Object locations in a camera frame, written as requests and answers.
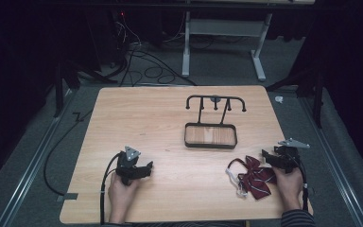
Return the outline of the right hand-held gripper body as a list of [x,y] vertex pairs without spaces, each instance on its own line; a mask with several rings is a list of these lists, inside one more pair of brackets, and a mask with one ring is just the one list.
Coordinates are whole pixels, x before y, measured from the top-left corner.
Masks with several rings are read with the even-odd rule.
[[310,145],[293,138],[280,141],[279,147],[274,148],[274,152],[277,154],[275,166],[284,169],[286,173],[299,167],[301,164],[299,148],[310,148]]

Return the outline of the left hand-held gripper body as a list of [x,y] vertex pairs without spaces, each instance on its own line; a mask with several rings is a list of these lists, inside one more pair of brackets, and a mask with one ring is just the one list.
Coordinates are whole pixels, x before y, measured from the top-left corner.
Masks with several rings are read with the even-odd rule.
[[115,172],[124,185],[130,185],[131,180],[139,179],[140,171],[136,164],[140,154],[140,151],[128,146],[120,152]]

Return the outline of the dark red striped bow tie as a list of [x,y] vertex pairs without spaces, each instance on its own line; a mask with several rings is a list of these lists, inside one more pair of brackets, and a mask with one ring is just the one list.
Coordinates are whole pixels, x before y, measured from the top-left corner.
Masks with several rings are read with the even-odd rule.
[[[234,163],[242,165],[246,171],[233,175],[231,166]],[[236,194],[239,197],[247,197],[249,193],[256,200],[270,196],[269,183],[276,184],[276,176],[271,167],[262,167],[259,160],[247,155],[245,160],[235,158],[229,162],[225,169],[232,184],[236,187]]]

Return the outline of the person's left hand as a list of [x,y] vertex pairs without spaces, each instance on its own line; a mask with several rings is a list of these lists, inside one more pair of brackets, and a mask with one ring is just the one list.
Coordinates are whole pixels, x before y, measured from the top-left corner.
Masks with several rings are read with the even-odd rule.
[[109,189],[111,204],[117,206],[130,205],[139,185],[140,180],[133,180],[130,182],[130,185],[124,185],[121,181],[121,177],[113,173]]

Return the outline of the person's right hand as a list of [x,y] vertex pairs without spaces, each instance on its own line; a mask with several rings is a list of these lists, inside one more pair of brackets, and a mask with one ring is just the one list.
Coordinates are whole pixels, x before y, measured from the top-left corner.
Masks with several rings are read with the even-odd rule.
[[290,173],[285,173],[282,169],[274,167],[273,171],[285,209],[300,209],[299,195],[303,188],[303,177],[300,170],[294,168]]

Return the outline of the black metal hook rack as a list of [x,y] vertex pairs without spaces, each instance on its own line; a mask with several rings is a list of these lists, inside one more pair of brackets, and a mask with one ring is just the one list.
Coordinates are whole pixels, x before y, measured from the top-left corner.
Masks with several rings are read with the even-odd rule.
[[[238,96],[218,95],[191,95],[185,101],[185,109],[189,110],[192,99],[199,100],[198,119],[196,122],[188,122],[184,126],[184,144],[188,148],[221,148],[234,149],[238,143],[237,129],[234,124],[226,124],[225,116],[232,108],[232,101],[237,100],[241,104],[241,111],[247,111],[246,102]],[[219,105],[223,105],[222,115],[218,123],[205,123],[202,121],[202,113],[205,110],[205,100],[213,105],[213,110],[218,111]]]

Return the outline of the grey tape piece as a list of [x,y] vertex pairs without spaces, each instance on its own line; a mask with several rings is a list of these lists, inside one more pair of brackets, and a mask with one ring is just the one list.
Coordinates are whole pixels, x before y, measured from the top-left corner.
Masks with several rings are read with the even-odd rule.
[[57,202],[66,201],[66,200],[75,201],[77,198],[78,198],[78,193],[65,193],[65,194],[59,194],[56,198],[56,201]]

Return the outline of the black metal stand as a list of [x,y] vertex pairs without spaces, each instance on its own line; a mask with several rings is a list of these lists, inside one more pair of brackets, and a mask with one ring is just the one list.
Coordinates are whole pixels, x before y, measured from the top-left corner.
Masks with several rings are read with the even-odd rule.
[[296,95],[298,97],[312,96],[312,117],[318,128],[321,128],[320,111],[322,106],[323,76],[317,69],[304,69],[301,72],[288,76],[266,87],[268,92],[273,92],[284,86],[297,85]]
[[80,82],[78,80],[77,72],[82,72],[92,77],[106,83],[115,84],[116,80],[105,78],[104,76],[98,74],[92,69],[88,69],[74,61],[60,61],[56,66],[55,75],[55,89],[56,89],[56,112],[55,117],[59,117],[64,111],[64,93],[63,93],[63,83],[66,83],[71,90],[77,90],[80,87]]

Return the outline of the metal floor rail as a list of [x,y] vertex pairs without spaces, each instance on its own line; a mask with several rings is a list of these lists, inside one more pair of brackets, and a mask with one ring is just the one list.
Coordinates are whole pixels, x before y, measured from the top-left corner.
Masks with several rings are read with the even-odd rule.
[[356,227],[363,227],[363,208],[359,204],[358,197],[354,192],[353,187],[349,183],[345,176],[341,165],[339,164],[337,157],[333,153],[333,150],[321,128],[318,127],[317,123],[313,119],[312,108],[309,102],[305,98],[298,98],[305,115],[309,119],[315,134],[320,142],[321,153],[325,158],[325,162],[328,165],[330,172],[337,185],[337,189],[348,208],[348,211],[354,221]]
[[18,210],[20,209],[26,194],[32,186],[34,179],[41,166],[43,160],[47,156],[47,148],[55,135],[57,128],[62,120],[63,113],[74,99],[76,90],[67,89],[64,95],[64,104],[58,113],[52,113],[49,118],[49,125],[44,130],[43,136],[38,140],[38,146],[33,149],[32,157],[26,162],[26,168],[22,175],[18,178],[16,187],[10,194],[10,198],[6,203],[5,209],[0,215],[0,227],[9,227],[13,222]]

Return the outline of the white metal desk frame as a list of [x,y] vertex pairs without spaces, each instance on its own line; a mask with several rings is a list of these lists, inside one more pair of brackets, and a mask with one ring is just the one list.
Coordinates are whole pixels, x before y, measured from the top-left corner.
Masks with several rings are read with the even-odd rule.
[[265,81],[266,75],[260,60],[272,14],[266,15],[262,21],[231,21],[220,19],[196,19],[191,18],[190,12],[184,13],[184,49],[182,55],[181,74],[187,78],[190,74],[190,36],[234,36],[234,37],[256,37],[258,44],[251,51],[251,60],[254,65],[256,76],[259,81]]

